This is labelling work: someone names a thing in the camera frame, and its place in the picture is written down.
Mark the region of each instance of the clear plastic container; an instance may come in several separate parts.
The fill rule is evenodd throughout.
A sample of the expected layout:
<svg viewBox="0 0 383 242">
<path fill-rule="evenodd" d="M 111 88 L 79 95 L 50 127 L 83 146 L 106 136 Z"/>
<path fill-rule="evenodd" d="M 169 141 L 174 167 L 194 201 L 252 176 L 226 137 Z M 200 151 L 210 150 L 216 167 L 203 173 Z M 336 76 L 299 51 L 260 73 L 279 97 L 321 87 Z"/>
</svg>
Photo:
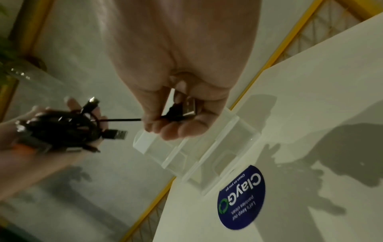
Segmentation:
<svg viewBox="0 0 383 242">
<path fill-rule="evenodd" d="M 258 136 L 254 128 L 225 109 L 200 137 L 166 142 L 142 130 L 133 147 L 205 195 L 234 168 Z"/>
</svg>

